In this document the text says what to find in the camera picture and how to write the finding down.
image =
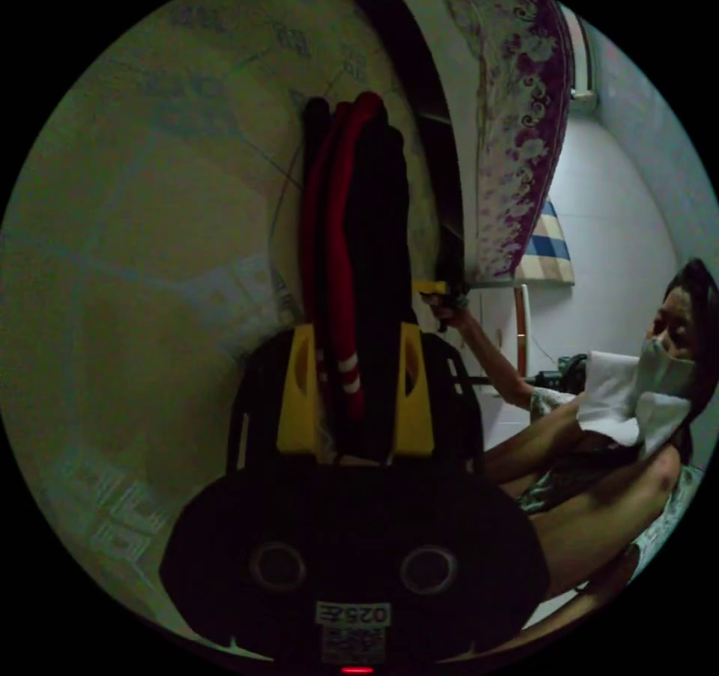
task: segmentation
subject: yellow bracket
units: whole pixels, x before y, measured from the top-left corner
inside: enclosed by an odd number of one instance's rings
[[[315,331],[312,324],[294,330],[279,416],[277,448],[281,454],[319,453]]]
[[[445,281],[422,281],[412,282],[412,289],[420,294],[447,294],[449,287]]]
[[[395,454],[400,457],[429,457],[434,448],[432,414],[422,354],[422,332],[416,324],[401,325],[398,374]],[[409,386],[405,375],[409,377]]]

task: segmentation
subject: camera lens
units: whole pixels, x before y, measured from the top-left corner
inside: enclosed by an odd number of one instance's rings
[[[249,570],[252,578],[268,591],[293,591],[302,585],[306,575],[300,553],[281,541],[259,546],[252,554]]]
[[[400,577],[405,588],[418,596],[446,591],[457,576],[457,559],[441,546],[421,546],[402,562]]]

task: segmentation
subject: folded clothes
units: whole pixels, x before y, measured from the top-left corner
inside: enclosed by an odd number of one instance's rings
[[[654,454],[684,421],[687,399],[639,391],[637,357],[591,352],[586,388],[577,412],[584,431],[604,434],[625,447],[641,445],[640,458]]]

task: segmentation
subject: floral fabric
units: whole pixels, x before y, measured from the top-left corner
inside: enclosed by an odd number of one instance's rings
[[[473,281],[511,278],[549,192],[567,125],[574,59],[554,0],[444,0],[480,66]]]

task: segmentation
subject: blue checkered fabric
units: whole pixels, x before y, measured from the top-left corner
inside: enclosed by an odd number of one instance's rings
[[[548,199],[544,203],[544,209],[515,278],[521,282],[551,281],[574,284],[574,270],[567,242],[554,206]]]

